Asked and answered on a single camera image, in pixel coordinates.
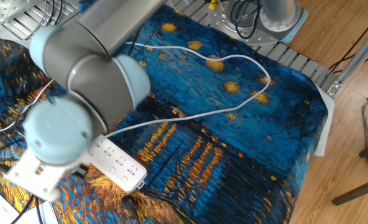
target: wooden floor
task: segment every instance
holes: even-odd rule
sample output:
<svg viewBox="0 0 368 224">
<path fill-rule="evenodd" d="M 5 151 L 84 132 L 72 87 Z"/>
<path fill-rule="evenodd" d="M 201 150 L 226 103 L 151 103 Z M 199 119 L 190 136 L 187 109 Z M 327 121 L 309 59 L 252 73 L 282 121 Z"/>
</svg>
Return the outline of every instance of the wooden floor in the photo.
<svg viewBox="0 0 368 224">
<path fill-rule="evenodd" d="M 300 4 L 310 16 L 290 47 L 325 67 L 339 60 L 368 26 L 368 0 L 300 0 Z M 338 207 L 331 203 L 368 182 L 367 159 L 357 156 L 364 147 L 361 106 L 367 97 L 368 62 L 336 100 L 326 155 L 311 161 L 290 223 L 368 223 L 368 195 Z"/>
</svg>

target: starry night fabric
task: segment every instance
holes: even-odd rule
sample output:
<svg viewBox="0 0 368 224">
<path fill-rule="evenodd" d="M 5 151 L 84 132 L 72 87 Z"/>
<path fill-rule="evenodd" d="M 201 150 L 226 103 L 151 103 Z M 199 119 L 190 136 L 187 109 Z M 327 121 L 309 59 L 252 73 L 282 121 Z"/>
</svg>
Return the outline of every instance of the starry night fabric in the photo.
<svg viewBox="0 0 368 224">
<path fill-rule="evenodd" d="M 91 4 L 81 2 L 81 9 Z M 237 111 L 153 124 L 111 138 L 147 168 L 145 186 L 132 194 L 139 220 L 288 223 L 328 114 L 314 83 L 168 7 L 143 25 L 137 41 L 189 47 L 208 57 L 248 55 L 272 77 L 265 93 Z M 125 45 L 117 54 L 127 54 L 129 48 Z M 142 47 L 135 47 L 131 57 L 149 74 L 151 94 L 111 131 L 237 106 L 267 82 L 262 70 L 243 58 L 207 62 L 182 50 Z M 48 81 L 27 49 L 0 40 L 0 128 L 13 122 Z M 42 99 L 64 92 L 53 84 Z M 23 153 L 20 130 L 22 126 L 0 133 L 0 159 Z M 60 223 L 135 222 L 121 205 L 126 193 L 89 168 L 83 180 L 70 177 L 59 184 L 62 197 L 53 207 Z M 0 194 L 18 210 L 29 199 L 1 173 Z"/>
</svg>

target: white cable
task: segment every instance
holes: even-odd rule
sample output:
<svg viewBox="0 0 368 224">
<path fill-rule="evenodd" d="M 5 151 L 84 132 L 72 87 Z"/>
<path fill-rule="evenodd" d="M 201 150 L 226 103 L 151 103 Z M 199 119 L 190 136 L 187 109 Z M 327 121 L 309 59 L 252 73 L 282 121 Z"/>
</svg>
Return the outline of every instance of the white cable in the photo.
<svg viewBox="0 0 368 224">
<path fill-rule="evenodd" d="M 131 45 L 132 42 L 126 42 L 125 44 L 126 45 Z M 149 125 L 149 124 L 156 124 L 156 123 L 162 123 L 162 122 L 186 121 L 186 120 L 189 120 L 189 119 L 200 118 L 202 116 L 208 116 L 208 115 L 212 115 L 212 114 L 225 113 L 225 112 L 229 112 L 229 111 L 238 110 L 239 108 L 243 107 L 246 103 L 250 102 L 251 100 L 253 100 L 257 96 L 259 96 L 261 93 L 263 93 L 270 85 L 271 78 L 270 78 L 269 73 L 266 71 L 266 69 L 259 62 L 257 62 L 253 58 L 248 57 L 246 55 L 230 55 L 230 56 L 226 56 L 226 57 L 223 57 L 223 58 L 208 58 L 208 57 L 205 57 L 205 56 L 199 54 L 198 52 L 195 52 L 194 50 L 188 49 L 186 47 L 180 47 L 180 46 L 151 46 L 151 45 L 145 45 L 145 44 L 140 44 L 140 43 L 135 43 L 135 45 L 141 46 L 141 47 L 148 47 L 148 48 L 152 48 L 152 49 L 182 49 L 182 50 L 186 50 L 188 52 L 191 52 L 191 53 L 193 53 L 193 54 L 195 54 L 195 55 L 197 55 L 197 56 L 199 56 L 199 57 L 201 57 L 205 60 L 209 60 L 209 61 L 212 61 L 212 62 L 220 62 L 220 61 L 227 60 L 229 58 L 234 58 L 234 57 L 245 58 L 245 59 L 248 59 L 251 62 L 255 63 L 264 72 L 264 74 L 267 77 L 268 81 L 267 81 L 267 84 L 265 85 L 265 87 L 263 89 L 261 89 L 258 93 L 251 96 L 249 99 L 247 99 L 246 101 L 244 101 L 243 103 L 241 103 L 240 105 L 238 105 L 236 107 L 228 108 L 228 109 L 222 109 L 222 110 L 216 110 L 216 111 L 210 111 L 210 112 L 207 112 L 207 113 L 201 113 L 201 114 L 197 114 L 197 115 L 193 115 L 193 116 L 188 116 L 188 117 L 185 117 L 185 118 L 158 119 L 158 120 L 148 121 L 148 122 L 141 123 L 141 124 L 136 124 L 136 125 L 133 125 L 133 126 L 129 126 L 129 127 L 122 128 L 120 130 L 114 131 L 110 134 L 107 134 L 107 135 L 97 139 L 97 142 L 100 142 L 100 141 L 102 141 L 106 138 L 109 138 L 109 137 L 111 137 L 115 134 L 119 134 L 123 131 L 128 131 L 128 130 L 131 130 L 131 129 L 134 129 L 134 128 L 143 127 L 143 126 L 146 126 L 146 125 Z"/>
<path fill-rule="evenodd" d="M 7 17 L 9 16 L 9 13 L 10 13 L 10 10 L 11 10 L 12 3 L 13 3 L 13 2 L 14 2 L 14 0 L 11 0 L 9 10 L 7 10 L 6 16 L 4 17 L 4 19 L 3 19 L 3 20 L 2 20 L 2 22 L 0 23 L 0 27 L 2 26 L 2 24 L 4 24 L 4 21 L 5 21 L 5 20 L 7 19 Z"/>
<path fill-rule="evenodd" d="M 23 110 L 22 110 L 22 112 L 21 112 L 21 114 L 23 114 L 23 113 L 25 113 L 25 111 L 27 111 L 27 109 L 30 107 L 30 106 L 32 106 L 32 105 L 34 105 L 35 103 L 36 103 L 36 101 L 38 101 L 39 100 L 39 98 L 40 98 L 40 96 L 42 95 L 42 93 L 46 90 L 46 88 L 50 85 L 50 84 L 52 84 L 52 82 L 53 82 L 54 80 L 51 80 L 47 85 L 45 85 L 44 87 L 43 87 L 43 89 L 39 92 L 39 94 L 37 95 L 37 97 L 35 98 L 35 100 L 33 101 L 33 102 L 31 102 L 30 104 L 28 104 Z M 7 127 L 5 127 L 5 128 L 3 128 L 3 129 L 0 129 L 0 132 L 2 132 L 2 131 L 5 131 L 5 130 L 8 130 L 9 128 L 11 128 L 11 127 L 13 127 L 14 125 L 15 125 L 15 121 L 13 122 L 13 123 L 11 123 L 9 126 L 7 126 Z"/>
<path fill-rule="evenodd" d="M 172 0 L 167 0 L 167 4 L 172 7 L 174 10 L 177 11 L 176 7 L 174 7 L 173 3 L 172 3 Z"/>
</svg>

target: power outlet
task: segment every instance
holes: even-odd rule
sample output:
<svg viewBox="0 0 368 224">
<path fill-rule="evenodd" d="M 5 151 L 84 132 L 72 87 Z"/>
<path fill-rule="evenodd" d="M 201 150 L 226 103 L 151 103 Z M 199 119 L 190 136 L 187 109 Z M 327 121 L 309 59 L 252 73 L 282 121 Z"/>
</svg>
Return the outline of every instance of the power outlet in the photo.
<svg viewBox="0 0 368 224">
<path fill-rule="evenodd" d="M 110 140 L 92 146 L 89 155 L 91 163 L 125 192 L 131 193 L 144 185 L 147 169 Z"/>
</svg>

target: light blue joint cap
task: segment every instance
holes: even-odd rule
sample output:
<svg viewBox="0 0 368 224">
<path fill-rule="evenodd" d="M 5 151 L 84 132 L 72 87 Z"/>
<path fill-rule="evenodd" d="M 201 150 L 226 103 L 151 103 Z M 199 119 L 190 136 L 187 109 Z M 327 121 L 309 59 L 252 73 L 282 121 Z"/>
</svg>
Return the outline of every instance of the light blue joint cap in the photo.
<svg viewBox="0 0 368 224">
<path fill-rule="evenodd" d="M 46 47 L 48 38 L 51 37 L 55 32 L 62 30 L 60 26 L 47 26 L 41 27 L 34 34 L 32 40 L 29 44 L 29 54 L 35 64 L 42 69 L 42 71 L 47 75 L 45 71 L 45 66 L 43 63 L 43 55 Z"/>
<path fill-rule="evenodd" d="M 147 72 L 139 65 L 138 61 L 127 55 L 119 55 L 113 58 L 113 61 L 121 69 L 132 96 L 133 108 L 136 108 L 151 90 Z"/>
<path fill-rule="evenodd" d="M 25 140 L 42 162 L 63 166 L 76 161 L 93 139 L 90 115 L 74 101 L 44 100 L 28 114 Z"/>
</svg>

